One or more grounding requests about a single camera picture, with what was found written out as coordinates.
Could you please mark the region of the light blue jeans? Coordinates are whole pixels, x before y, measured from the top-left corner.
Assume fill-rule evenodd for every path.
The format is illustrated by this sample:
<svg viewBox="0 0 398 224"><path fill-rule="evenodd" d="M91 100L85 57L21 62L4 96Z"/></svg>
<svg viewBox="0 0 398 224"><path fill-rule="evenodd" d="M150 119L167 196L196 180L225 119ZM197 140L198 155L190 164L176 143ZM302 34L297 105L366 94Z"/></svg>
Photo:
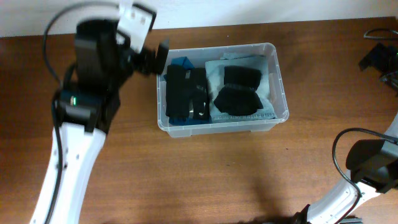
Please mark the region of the light blue jeans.
<svg viewBox="0 0 398 224"><path fill-rule="evenodd" d="M214 100L224 85L224 68L230 65L254 68L261 71L261 82L256 93L258 94L264 108L259 109L258 111L263 110L275 112L273 105L269 100L270 87L267 58L261 55L225 53L219 60L207 61L205 63L206 77L208 79L208 93L210 97L210 116L215 113L221 113L215 106Z"/></svg>

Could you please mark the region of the dark navy garment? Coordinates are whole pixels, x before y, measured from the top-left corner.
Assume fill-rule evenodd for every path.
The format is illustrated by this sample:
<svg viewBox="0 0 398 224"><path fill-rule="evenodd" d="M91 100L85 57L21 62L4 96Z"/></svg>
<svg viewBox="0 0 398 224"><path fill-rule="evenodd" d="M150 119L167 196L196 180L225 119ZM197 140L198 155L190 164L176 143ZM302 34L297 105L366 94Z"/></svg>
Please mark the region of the dark navy garment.
<svg viewBox="0 0 398 224"><path fill-rule="evenodd" d="M256 93L262 73L258 69L230 65L224 68L224 85L214 100L222 113L231 116L249 116L263 109Z"/></svg>

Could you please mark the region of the dark blue jeans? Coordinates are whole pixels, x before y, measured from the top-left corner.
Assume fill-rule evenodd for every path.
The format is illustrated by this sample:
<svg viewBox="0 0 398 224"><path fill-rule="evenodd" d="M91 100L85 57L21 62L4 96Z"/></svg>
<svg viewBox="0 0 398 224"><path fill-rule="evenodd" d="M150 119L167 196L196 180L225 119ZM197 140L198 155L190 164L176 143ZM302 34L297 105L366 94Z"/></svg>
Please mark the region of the dark blue jeans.
<svg viewBox="0 0 398 224"><path fill-rule="evenodd" d="M230 123L230 122L240 122L240 121L256 121L265 119L275 119L277 118L274 112L268 111L257 111L254 114L244 115L244 116L233 116L228 113L215 113L211 116L212 123Z"/></svg>

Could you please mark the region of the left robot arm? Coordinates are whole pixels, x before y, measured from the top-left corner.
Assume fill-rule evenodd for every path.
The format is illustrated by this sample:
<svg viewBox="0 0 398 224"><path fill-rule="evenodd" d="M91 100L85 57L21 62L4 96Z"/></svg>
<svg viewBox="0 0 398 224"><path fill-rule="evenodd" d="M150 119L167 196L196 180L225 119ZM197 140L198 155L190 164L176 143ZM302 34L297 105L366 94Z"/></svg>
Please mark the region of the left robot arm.
<svg viewBox="0 0 398 224"><path fill-rule="evenodd" d="M78 223L90 174L134 72L160 74L169 46L144 47L152 19L93 19L77 25L76 61L53 96L53 142L32 223Z"/></svg>

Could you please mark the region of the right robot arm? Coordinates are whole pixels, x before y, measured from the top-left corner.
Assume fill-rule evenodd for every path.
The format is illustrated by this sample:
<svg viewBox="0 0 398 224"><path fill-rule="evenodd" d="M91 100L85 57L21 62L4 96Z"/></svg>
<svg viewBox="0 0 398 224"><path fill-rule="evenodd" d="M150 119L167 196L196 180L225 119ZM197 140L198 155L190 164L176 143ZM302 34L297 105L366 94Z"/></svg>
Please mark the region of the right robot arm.
<svg viewBox="0 0 398 224"><path fill-rule="evenodd" d="M358 132L372 139L355 142L342 171L336 160L336 147L344 134ZM333 163L341 180L319 201L297 212L291 223L361 223L350 215L360 205L397 188L397 120L385 133L364 128L348 128L337 134L332 145Z"/></svg>

